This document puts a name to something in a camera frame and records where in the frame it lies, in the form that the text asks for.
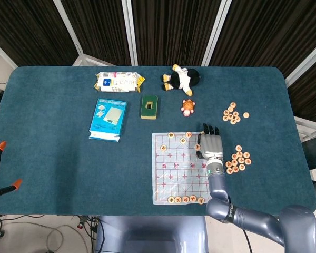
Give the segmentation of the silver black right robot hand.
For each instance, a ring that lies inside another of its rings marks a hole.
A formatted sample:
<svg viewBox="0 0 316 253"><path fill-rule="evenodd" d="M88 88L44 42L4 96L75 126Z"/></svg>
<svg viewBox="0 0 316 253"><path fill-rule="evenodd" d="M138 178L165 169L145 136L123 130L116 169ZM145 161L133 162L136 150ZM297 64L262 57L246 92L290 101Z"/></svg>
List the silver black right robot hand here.
<svg viewBox="0 0 316 253"><path fill-rule="evenodd" d="M223 145L218 127L212 127L203 123L203 133L197 138L200 150L196 151L199 159L208 161L210 158L223 160Z"/></svg>

